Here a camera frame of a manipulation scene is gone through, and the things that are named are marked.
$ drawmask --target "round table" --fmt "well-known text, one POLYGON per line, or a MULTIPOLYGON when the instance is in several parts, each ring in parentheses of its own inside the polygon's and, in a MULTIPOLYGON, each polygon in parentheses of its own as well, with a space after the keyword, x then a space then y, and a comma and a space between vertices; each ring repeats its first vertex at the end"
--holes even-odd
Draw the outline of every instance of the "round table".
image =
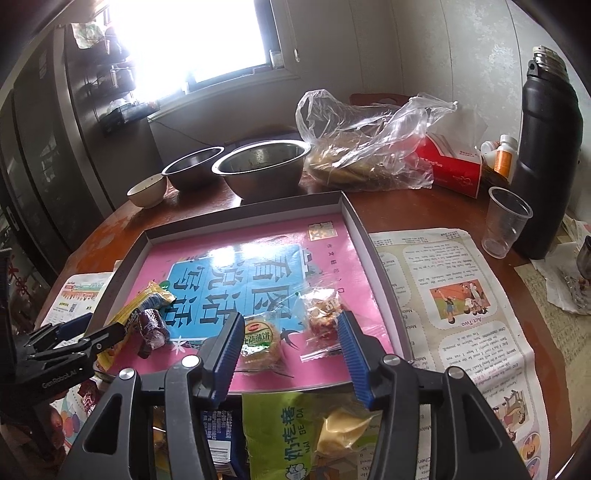
MULTIPOLYGON (((485 189, 482 190, 477 200, 437 186, 421 190, 350 193, 348 197, 369 233, 459 228, 469 232, 480 248, 488 207, 488 195, 485 189)), ((322 191, 326 189, 304 173, 300 194, 322 191)), ((194 193, 180 193, 169 185, 164 201, 148 210, 127 202, 70 256, 41 309, 37 326, 70 276, 113 270, 115 261, 123 259, 144 230, 240 204, 240 198, 222 181, 194 193)), ((527 260, 513 250, 502 260, 488 255, 486 260, 509 297, 525 337, 535 352, 535 370, 540 379, 550 426, 549 477, 553 478, 573 453, 564 358, 555 346, 534 299, 514 270, 527 260)))

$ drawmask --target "stainless steel bowl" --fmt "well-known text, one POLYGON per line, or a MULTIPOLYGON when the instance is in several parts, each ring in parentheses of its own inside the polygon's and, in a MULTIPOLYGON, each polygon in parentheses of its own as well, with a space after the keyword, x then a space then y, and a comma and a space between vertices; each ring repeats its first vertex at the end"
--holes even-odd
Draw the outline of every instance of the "stainless steel bowl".
POLYGON ((310 144, 268 140, 237 148, 214 163, 212 171, 247 202, 287 197, 297 191, 310 144))
POLYGON ((195 190, 217 180, 212 165, 224 152, 223 147, 206 148, 173 161, 162 171, 173 187, 181 192, 195 190))

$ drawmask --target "snack package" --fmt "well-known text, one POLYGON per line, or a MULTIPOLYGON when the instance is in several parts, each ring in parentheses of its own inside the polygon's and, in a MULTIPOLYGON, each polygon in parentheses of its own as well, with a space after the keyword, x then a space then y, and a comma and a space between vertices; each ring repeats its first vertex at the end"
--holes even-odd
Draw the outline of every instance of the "snack package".
POLYGON ((276 312, 265 312, 244 318, 244 343, 237 371, 256 373, 280 369, 283 363, 281 328, 276 312))
POLYGON ((303 324, 308 335, 306 352, 300 355, 301 361, 339 352, 337 317, 346 307, 337 289, 329 286, 328 282, 319 282, 305 289, 300 294, 300 301, 304 310, 303 324))
POLYGON ((363 443, 360 442, 361 437, 366 433, 372 419, 378 415, 352 398, 333 408, 324 417, 315 456, 339 459, 358 451, 363 443))
POLYGON ((106 372, 113 365, 115 356, 126 344, 133 328, 138 325, 140 314, 146 309, 160 309, 165 305, 170 305, 175 300, 172 293, 164 290, 160 285, 151 281, 148 287, 139 292, 133 300, 123 307, 117 314, 111 318, 105 326, 119 322, 125 326, 125 337, 115 346, 99 353, 96 359, 98 370, 106 372))
POLYGON ((138 316, 138 329, 142 336, 138 356, 148 358, 152 350, 156 350, 170 340, 170 333, 156 309, 145 309, 138 316))
POLYGON ((352 392, 286 392, 242 394, 242 418, 252 480, 361 480, 381 415, 352 392))

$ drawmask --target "refrigerator door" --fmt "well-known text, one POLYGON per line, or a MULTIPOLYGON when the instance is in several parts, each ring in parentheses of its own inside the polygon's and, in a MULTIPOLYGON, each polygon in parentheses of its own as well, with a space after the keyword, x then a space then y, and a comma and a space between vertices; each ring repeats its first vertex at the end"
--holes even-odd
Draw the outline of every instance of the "refrigerator door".
POLYGON ((24 161, 57 232, 73 251, 103 221, 68 140, 54 75, 53 35, 31 55, 14 84, 24 161))
POLYGON ((51 285, 70 251, 56 231, 23 162, 15 130, 13 95, 0 110, 0 203, 17 240, 45 281, 51 285))

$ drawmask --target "newspaper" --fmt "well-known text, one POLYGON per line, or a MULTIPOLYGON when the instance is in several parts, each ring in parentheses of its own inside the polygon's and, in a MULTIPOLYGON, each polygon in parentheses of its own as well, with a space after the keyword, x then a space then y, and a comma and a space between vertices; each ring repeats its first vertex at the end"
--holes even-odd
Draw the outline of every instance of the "newspaper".
MULTIPOLYGON (((72 275, 61 288, 41 325, 69 322, 85 313, 94 312, 112 276, 113 272, 72 275)), ((72 345, 83 336, 82 333, 69 340, 64 340, 55 348, 72 345)), ((74 440, 88 418, 88 407, 85 407, 87 400, 80 395, 79 391, 80 385, 72 387, 63 398, 51 404, 63 421, 62 429, 66 453, 72 448, 74 440)))
MULTIPOLYGON (((470 235, 435 228, 371 238, 402 309, 414 365, 436 371, 462 367, 513 439, 532 479, 546 479, 550 434, 534 351, 470 235)), ((420 429, 417 480, 429 476, 428 406, 421 406, 420 429)))
MULTIPOLYGON (((69 322, 85 313, 94 312, 113 272, 72 275, 61 288, 41 326, 69 322)), ((56 348, 76 343, 83 335, 65 340, 56 348)))

